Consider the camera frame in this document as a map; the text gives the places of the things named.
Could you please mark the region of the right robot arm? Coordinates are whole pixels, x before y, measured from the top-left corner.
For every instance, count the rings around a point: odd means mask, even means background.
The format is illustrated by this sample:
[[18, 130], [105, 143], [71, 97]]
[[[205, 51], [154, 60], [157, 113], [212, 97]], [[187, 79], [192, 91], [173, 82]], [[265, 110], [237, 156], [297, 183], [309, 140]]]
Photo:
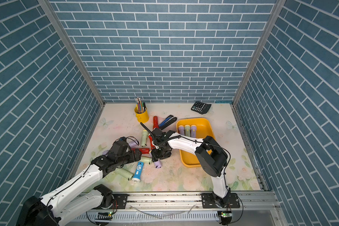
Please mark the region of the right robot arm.
[[231, 156], [213, 137], [195, 139], [174, 131], [163, 132], [160, 129], [150, 132], [149, 136], [154, 145], [154, 149], [151, 150], [153, 161], [169, 158], [173, 149], [194, 154], [202, 169], [211, 176], [212, 195], [216, 205], [222, 208], [229, 207], [231, 191], [227, 186], [225, 174]]

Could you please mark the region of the green flashlight yellow button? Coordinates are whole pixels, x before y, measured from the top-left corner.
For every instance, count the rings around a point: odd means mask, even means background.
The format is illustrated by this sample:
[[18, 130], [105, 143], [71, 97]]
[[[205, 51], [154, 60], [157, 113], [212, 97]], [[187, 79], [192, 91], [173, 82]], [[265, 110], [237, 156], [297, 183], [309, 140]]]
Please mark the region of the green flashlight yellow button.
[[185, 125], [184, 126], [184, 130], [185, 130], [185, 136], [186, 137], [191, 137], [191, 126], [190, 125]]

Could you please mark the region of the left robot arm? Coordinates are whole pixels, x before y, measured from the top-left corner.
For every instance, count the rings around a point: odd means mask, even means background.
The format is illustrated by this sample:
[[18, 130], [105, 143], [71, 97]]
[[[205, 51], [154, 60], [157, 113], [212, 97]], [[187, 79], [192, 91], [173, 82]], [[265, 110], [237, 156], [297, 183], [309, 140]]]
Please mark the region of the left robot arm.
[[116, 168], [138, 162], [141, 155], [141, 151], [132, 150], [126, 141], [114, 142], [105, 155], [92, 160], [83, 172], [62, 186], [40, 198], [32, 196], [27, 199], [16, 224], [18, 226], [65, 226], [93, 208], [113, 208], [116, 204], [113, 200], [113, 192], [103, 184], [95, 186], [83, 197], [79, 197], [79, 194]]

